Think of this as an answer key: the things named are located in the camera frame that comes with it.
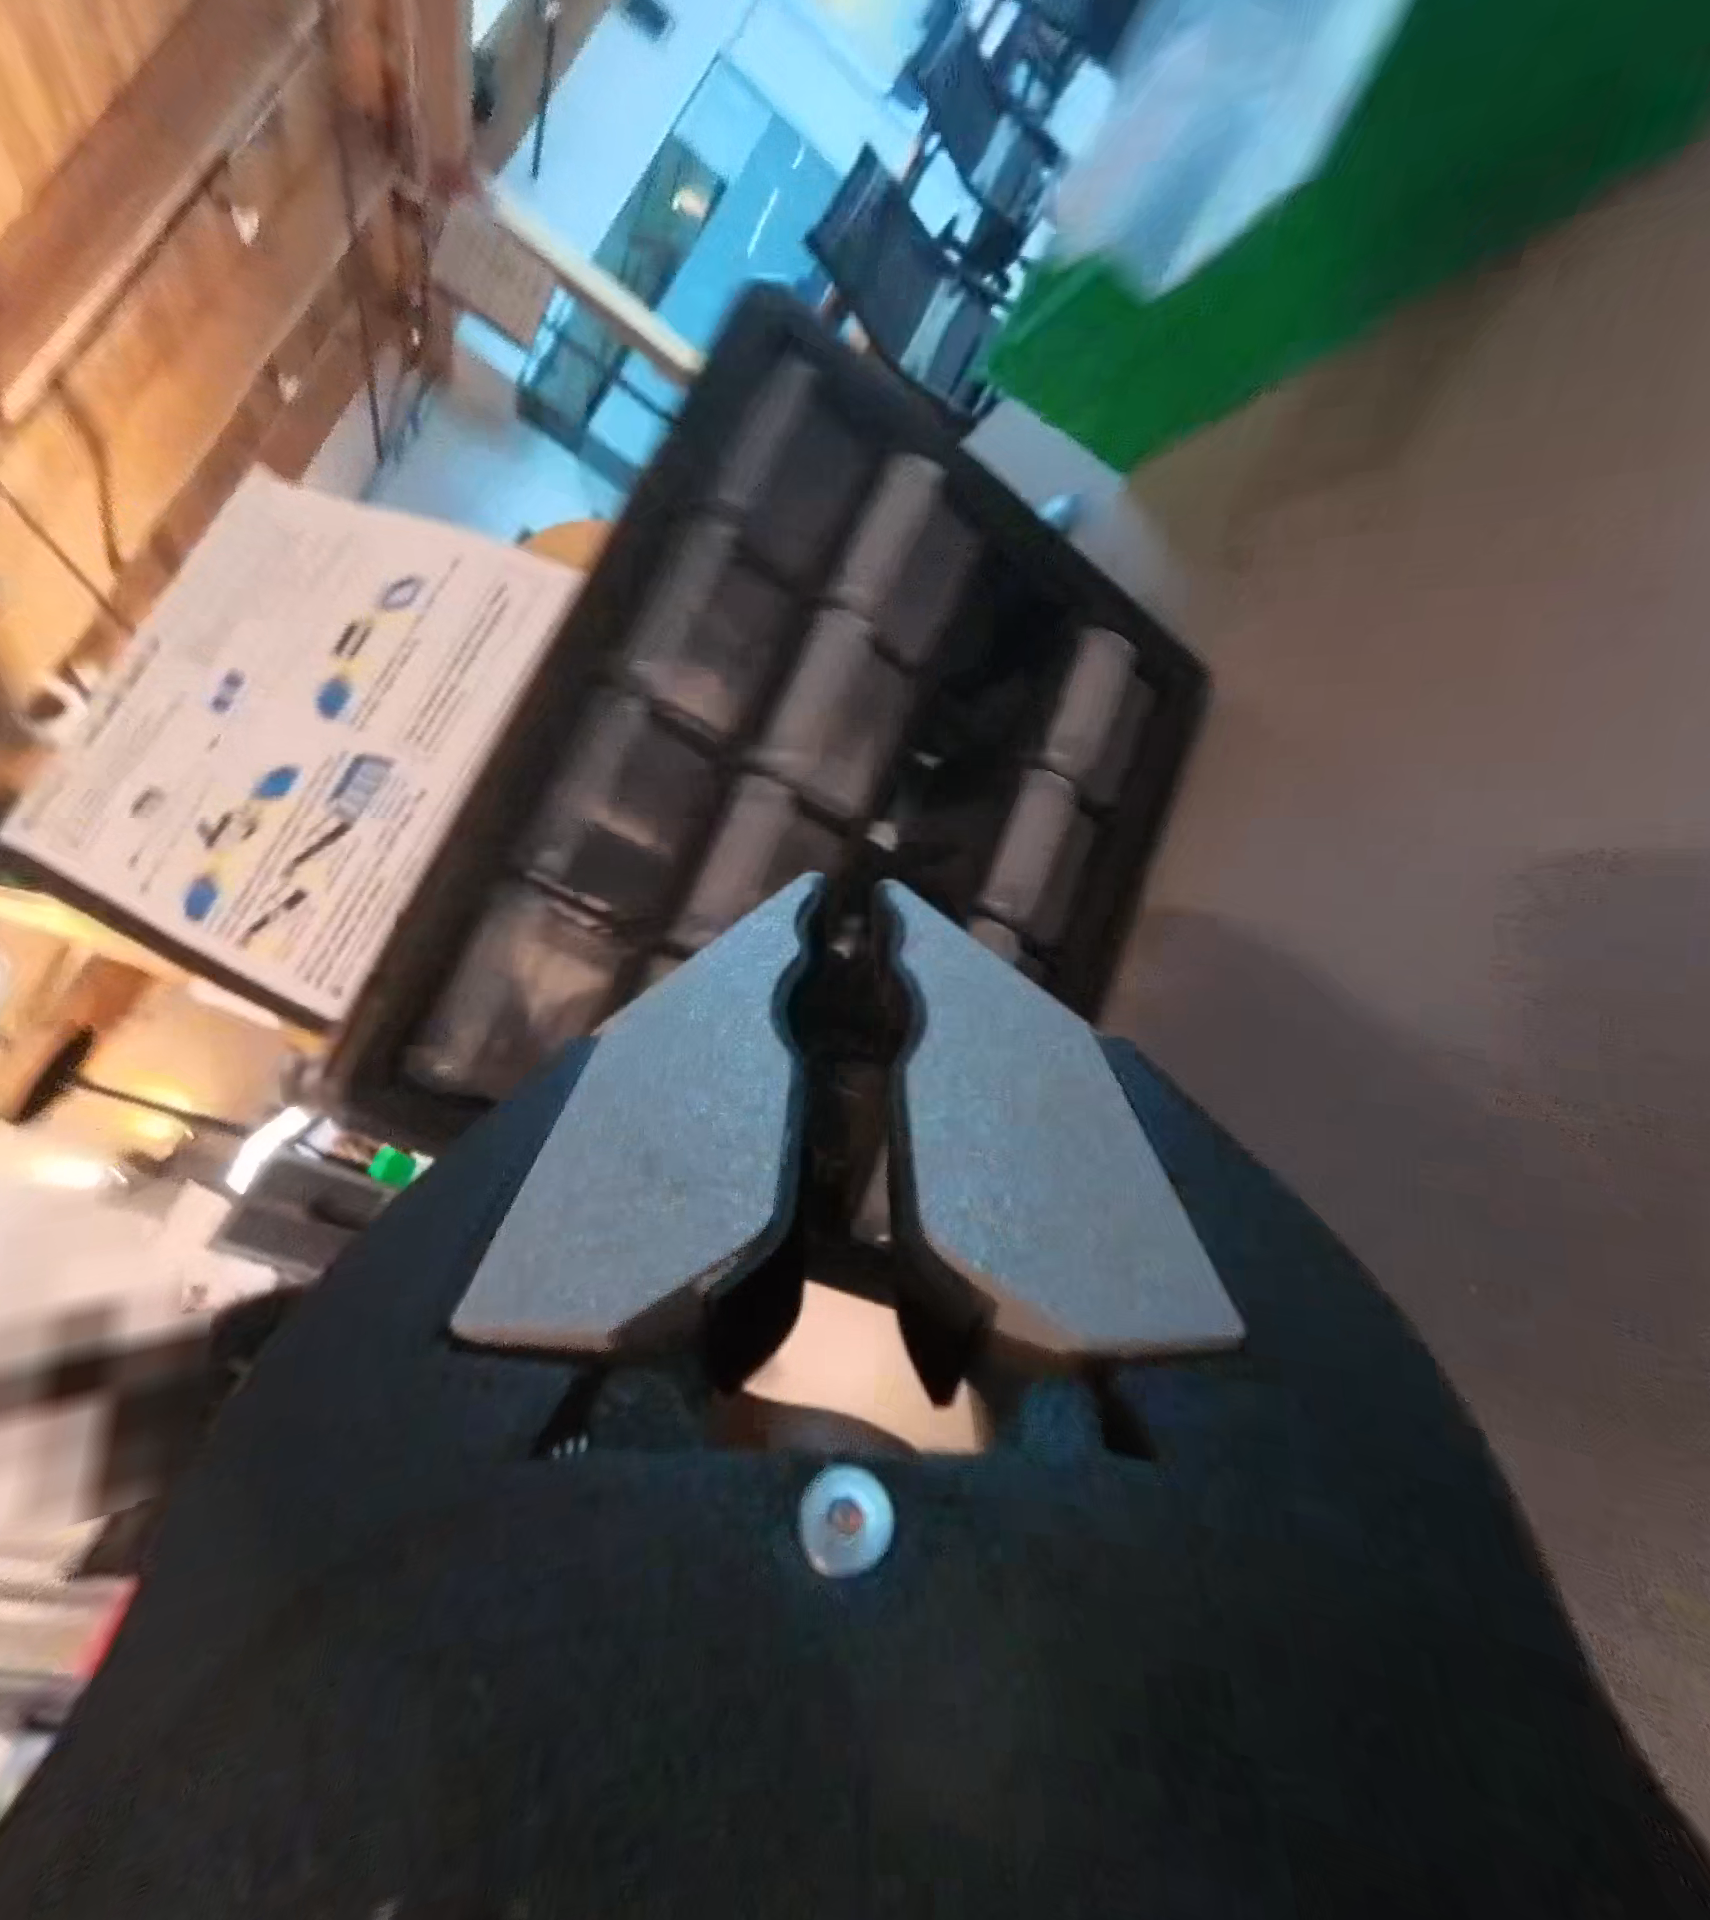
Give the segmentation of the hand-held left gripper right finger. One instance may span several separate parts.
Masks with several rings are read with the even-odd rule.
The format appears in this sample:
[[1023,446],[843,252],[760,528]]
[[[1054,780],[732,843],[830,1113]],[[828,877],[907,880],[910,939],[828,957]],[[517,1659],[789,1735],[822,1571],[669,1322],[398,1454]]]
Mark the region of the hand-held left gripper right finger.
[[1246,1322],[1101,1035],[901,881],[873,892],[894,1313],[940,1405],[980,1366],[1236,1352]]

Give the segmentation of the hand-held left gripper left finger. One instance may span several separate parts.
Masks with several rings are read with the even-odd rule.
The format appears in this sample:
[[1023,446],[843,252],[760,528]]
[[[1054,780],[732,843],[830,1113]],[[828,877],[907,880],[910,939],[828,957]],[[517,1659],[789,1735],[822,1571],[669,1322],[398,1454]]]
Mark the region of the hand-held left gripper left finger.
[[656,1356],[776,1254],[806,1147],[789,1004],[822,896],[796,877],[601,1026],[450,1313],[459,1345]]

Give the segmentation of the grid of clear drawers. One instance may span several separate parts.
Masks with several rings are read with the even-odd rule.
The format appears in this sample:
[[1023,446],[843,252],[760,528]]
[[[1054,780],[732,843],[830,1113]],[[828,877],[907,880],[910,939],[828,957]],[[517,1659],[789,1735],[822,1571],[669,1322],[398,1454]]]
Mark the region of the grid of clear drawers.
[[745,385],[491,836],[401,1086],[495,1103],[800,875],[842,917],[894,877],[1059,988],[1155,685],[959,476],[817,355]]

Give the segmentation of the black drawer cabinet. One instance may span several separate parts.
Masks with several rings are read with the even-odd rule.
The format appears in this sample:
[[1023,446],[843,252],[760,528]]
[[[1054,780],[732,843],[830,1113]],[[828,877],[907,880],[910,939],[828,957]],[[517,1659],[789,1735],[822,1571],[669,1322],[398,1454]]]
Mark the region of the black drawer cabinet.
[[898,880],[1093,1017],[1209,708],[1192,651],[896,374],[768,282],[331,1042],[331,1119],[438,1152],[794,877]]

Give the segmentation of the white instruction poster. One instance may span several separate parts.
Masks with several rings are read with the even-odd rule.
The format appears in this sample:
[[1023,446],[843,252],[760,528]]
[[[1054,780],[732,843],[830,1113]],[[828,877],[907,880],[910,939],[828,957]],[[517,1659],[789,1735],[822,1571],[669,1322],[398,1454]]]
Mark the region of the white instruction poster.
[[0,847],[283,1022],[369,983],[581,567],[264,469],[25,781]]

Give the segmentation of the black folding chair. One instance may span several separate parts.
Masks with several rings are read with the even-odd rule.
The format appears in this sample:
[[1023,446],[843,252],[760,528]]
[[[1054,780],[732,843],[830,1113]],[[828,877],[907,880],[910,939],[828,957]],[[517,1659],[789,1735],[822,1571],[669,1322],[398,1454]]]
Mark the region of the black folding chair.
[[1033,226],[1063,165],[1048,122],[1085,64],[1078,5],[932,5],[925,21],[907,77],[932,146],[986,216]]
[[873,358],[953,420],[986,418],[997,300],[920,223],[873,146],[855,153],[802,245],[830,305]]

